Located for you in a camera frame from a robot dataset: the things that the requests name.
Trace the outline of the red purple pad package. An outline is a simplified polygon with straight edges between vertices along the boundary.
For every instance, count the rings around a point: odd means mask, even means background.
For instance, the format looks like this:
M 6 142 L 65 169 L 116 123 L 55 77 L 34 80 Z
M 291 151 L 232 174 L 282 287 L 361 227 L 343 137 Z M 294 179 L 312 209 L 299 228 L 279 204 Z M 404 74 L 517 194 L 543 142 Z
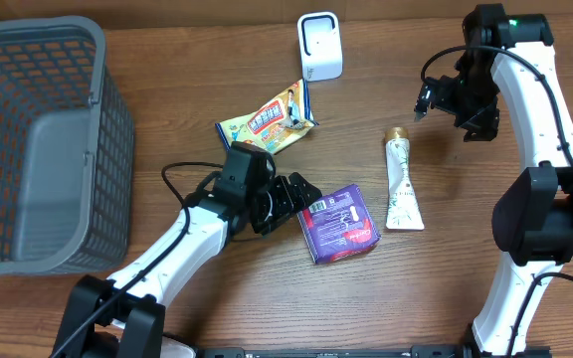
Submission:
M 317 265 L 370 252 L 381 239 L 356 184 L 322 196 L 297 216 Z

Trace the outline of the yellow snack bag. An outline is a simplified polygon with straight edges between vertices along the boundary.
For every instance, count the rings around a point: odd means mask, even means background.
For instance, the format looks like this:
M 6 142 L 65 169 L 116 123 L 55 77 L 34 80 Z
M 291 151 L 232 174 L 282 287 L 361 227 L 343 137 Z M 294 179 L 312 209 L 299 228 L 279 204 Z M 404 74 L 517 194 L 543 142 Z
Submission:
M 257 111 L 215 125 L 227 150 L 234 142 L 244 142 L 270 154 L 286 149 L 316 126 L 305 80 L 293 83 Z

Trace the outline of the white tube gold cap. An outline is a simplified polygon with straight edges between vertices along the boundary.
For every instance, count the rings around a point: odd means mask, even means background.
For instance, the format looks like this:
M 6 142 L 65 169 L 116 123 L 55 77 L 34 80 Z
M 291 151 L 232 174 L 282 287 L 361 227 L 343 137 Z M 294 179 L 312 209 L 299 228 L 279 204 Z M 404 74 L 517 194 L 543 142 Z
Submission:
M 389 194 L 386 228 L 423 231 L 425 225 L 410 178 L 408 131 L 393 127 L 385 132 L 384 139 Z

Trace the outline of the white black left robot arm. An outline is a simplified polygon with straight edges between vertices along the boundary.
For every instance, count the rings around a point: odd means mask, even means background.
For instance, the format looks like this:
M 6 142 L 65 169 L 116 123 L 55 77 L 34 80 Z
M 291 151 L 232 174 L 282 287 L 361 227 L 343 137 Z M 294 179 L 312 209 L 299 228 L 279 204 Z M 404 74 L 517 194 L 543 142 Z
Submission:
M 265 236 L 321 197 L 299 173 L 278 174 L 272 155 L 252 144 L 233 143 L 225 162 L 210 167 L 146 252 L 106 279 L 86 275 L 74 286 L 53 356 L 197 356 L 165 333 L 167 306 L 245 227 Z

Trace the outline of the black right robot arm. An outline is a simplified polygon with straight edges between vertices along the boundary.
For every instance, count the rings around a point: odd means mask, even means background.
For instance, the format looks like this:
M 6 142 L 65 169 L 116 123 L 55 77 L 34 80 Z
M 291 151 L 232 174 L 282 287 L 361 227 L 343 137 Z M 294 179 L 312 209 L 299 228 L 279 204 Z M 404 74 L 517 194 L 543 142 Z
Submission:
M 506 106 L 520 175 L 491 217 L 500 259 L 488 297 L 460 344 L 419 346 L 418 357 L 547 357 L 526 343 L 549 284 L 573 258 L 573 121 L 557 79 L 554 37 L 541 14 L 479 4 L 462 24 L 456 75 L 423 77 L 415 112 L 451 114 L 466 141 L 496 138 Z

